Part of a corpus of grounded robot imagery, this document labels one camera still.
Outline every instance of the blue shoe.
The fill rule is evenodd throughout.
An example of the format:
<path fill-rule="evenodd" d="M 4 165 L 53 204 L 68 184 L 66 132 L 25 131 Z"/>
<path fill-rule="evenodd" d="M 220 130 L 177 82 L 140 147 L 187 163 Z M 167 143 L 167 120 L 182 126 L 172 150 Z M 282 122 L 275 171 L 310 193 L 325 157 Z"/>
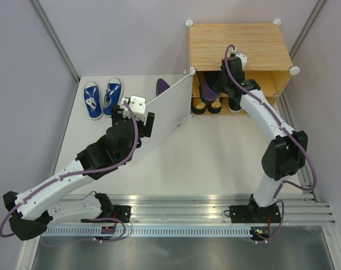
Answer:
<path fill-rule="evenodd" d="M 84 87 L 84 101 L 91 119 L 98 120 L 102 117 L 100 91 L 95 82 L 88 82 Z"/>
<path fill-rule="evenodd" d="M 122 83 L 118 78 L 111 78 L 105 91 L 103 112 L 107 117 L 112 116 L 112 107 L 117 105 L 123 96 Z"/>

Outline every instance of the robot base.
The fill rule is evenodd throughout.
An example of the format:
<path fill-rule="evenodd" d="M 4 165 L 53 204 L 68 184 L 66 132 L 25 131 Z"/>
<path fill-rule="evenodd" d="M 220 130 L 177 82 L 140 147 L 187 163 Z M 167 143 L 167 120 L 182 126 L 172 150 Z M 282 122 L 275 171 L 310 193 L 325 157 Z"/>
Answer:
<path fill-rule="evenodd" d="M 232 223 L 280 223 L 281 214 L 278 206 L 274 203 L 267 207 L 259 207 L 254 201 L 253 194 L 249 198 L 248 205 L 229 206 Z"/>

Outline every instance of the wall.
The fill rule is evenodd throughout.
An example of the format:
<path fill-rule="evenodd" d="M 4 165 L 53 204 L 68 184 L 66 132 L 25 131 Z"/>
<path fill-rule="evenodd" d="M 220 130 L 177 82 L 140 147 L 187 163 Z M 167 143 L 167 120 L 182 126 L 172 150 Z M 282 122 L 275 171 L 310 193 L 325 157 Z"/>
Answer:
<path fill-rule="evenodd" d="M 298 129 L 309 136 L 319 185 L 341 233 L 341 0 L 328 1 L 296 55 L 286 89 Z"/>
<path fill-rule="evenodd" d="M 271 23 L 291 49 L 316 0 L 40 0 L 79 75 L 183 74 L 194 23 Z"/>
<path fill-rule="evenodd" d="M 0 1 L 0 222 L 3 194 L 49 177 L 75 90 L 28 1 Z M 21 245 L 0 238 L 0 270 L 15 268 Z"/>

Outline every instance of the cabinet top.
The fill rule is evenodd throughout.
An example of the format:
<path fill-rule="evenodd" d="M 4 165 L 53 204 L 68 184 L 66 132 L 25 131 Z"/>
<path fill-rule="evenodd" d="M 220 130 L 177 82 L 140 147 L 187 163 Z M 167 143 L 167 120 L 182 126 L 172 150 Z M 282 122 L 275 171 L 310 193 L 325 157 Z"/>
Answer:
<path fill-rule="evenodd" d="M 287 70 L 292 61 L 278 26 L 270 24 L 194 24 L 190 28 L 191 65 L 220 70 L 229 44 L 247 55 L 245 70 Z"/>

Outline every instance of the white table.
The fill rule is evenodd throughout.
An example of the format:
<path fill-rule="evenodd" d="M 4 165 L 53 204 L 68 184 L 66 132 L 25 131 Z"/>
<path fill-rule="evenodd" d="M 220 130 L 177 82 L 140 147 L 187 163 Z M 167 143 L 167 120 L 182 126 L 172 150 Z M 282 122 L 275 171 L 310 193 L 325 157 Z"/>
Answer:
<path fill-rule="evenodd" d="M 84 76 L 75 97 L 56 171 L 77 153 L 97 141 L 111 119 L 89 118 L 83 99 L 84 85 L 92 80 L 101 89 L 115 76 Z M 183 75 L 117 76 L 125 96 L 140 95 L 152 100 L 158 78 L 169 84 Z M 261 158 L 268 146 L 262 131 L 249 116 L 194 116 L 181 124 L 159 146 L 135 164 L 127 164 L 73 194 L 93 190 L 112 195 L 199 196 L 240 195 L 256 191 L 262 176 Z M 292 181 L 299 183 L 295 175 Z M 282 194 L 301 192 L 285 186 Z"/>

